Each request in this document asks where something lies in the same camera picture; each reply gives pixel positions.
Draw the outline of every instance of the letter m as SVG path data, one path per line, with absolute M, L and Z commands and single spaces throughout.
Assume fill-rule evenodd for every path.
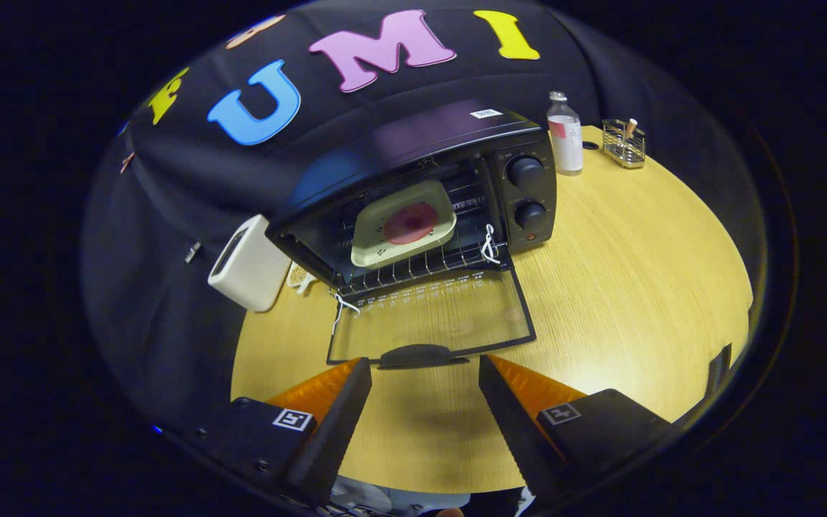
M 364 61 L 388 73 L 401 68 L 401 46 L 407 50 L 407 66 L 430 66 L 455 58 L 455 50 L 442 46 L 436 35 L 426 25 L 420 9 L 398 11 L 381 20 L 378 39 L 354 32 L 335 32 L 319 39 L 308 48 L 311 52 L 323 52 L 344 78 L 340 91 L 349 93 L 364 88 L 378 79 L 378 74 L 366 70 L 359 63 Z

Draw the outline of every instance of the blue letter u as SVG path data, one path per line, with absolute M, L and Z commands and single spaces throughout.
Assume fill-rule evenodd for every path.
M 238 100 L 240 90 L 234 90 L 210 109 L 206 120 L 219 122 L 234 141 L 242 145 L 256 145 L 282 131 L 299 112 L 302 96 L 289 78 L 283 73 L 282 59 L 270 63 L 251 75 L 249 85 L 263 85 L 266 91 L 276 99 L 276 110 L 266 118 L 253 117 Z

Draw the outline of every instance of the glass bottle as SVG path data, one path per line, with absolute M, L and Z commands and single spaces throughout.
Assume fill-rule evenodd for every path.
M 558 174 L 578 176 L 583 172 L 583 130 L 580 116 L 567 105 L 564 92 L 551 92 L 548 128 Z

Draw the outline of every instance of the oven control knob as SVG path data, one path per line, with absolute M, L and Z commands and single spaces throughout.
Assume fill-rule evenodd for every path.
M 515 223 L 529 233 L 538 233 L 548 222 L 547 210 L 537 202 L 527 202 L 515 209 Z
M 544 179 L 544 166 L 536 158 L 516 158 L 509 164 L 509 180 L 522 190 L 531 190 Z

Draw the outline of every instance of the foam letter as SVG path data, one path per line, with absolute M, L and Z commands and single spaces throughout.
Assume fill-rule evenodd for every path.
M 177 100 L 177 95 L 175 95 L 174 92 L 177 92 L 177 89 L 181 88 L 181 76 L 187 73 L 187 70 L 190 70 L 190 68 L 188 67 L 178 72 L 177 75 L 168 81 L 168 84 L 164 85 L 164 88 L 158 90 L 154 97 L 151 98 L 151 101 L 149 101 L 152 125 L 158 124 L 158 121 L 161 121 L 162 117 L 164 117 L 164 112 L 168 111 L 168 108 L 171 108 L 171 105 Z
M 344 78 L 340 91 L 349 93 L 364 88 L 378 79 L 378 74 L 365 70 L 358 61 L 365 61 L 388 73 L 401 68 L 401 46 L 407 49 L 407 66 L 430 66 L 455 58 L 455 50 L 442 46 L 426 25 L 420 9 L 388 14 L 381 20 L 378 39 L 354 32 L 335 32 L 319 39 L 308 48 L 323 52 Z
M 519 27 L 515 23 L 519 20 L 512 14 L 499 11 L 474 11 L 474 16 L 487 20 L 496 37 L 500 39 L 500 55 L 508 59 L 538 59 L 541 55 L 538 50 L 531 48 L 525 41 Z
M 253 36 L 256 33 L 261 32 L 261 30 L 267 29 L 267 27 L 276 25 L 276 23 L 279 22 L 279 20 L 284 19 L 284 17 L 286 17 L 285 14 L 280 14 L 279 16 L 269 17 L 268 19 L 263 20 L 256 26 L 253 26 L 250 29 L 247 29 L 245 32 L 242 32 L 239 35 L 235 36 L 234 38 L 229 39 L 229 42 L 225 44 L 225 48 L 227 50 L 231 50 L 237 47 L 238 45 L 247 42 L 247 40 L 253 38 Z
M 229 92 L 210 109 L 206 120 L 219 122 L 234 141 L 242 145 L 260 144 L 282 131 L 299 112 L 302 96 L 283 73 L 282 59 L 270 63 L 247 80 L 249 85 L 262 85 L 276 99 L 276 109 L 266 118 L 255 118 L 238 100 L 240 90 Z

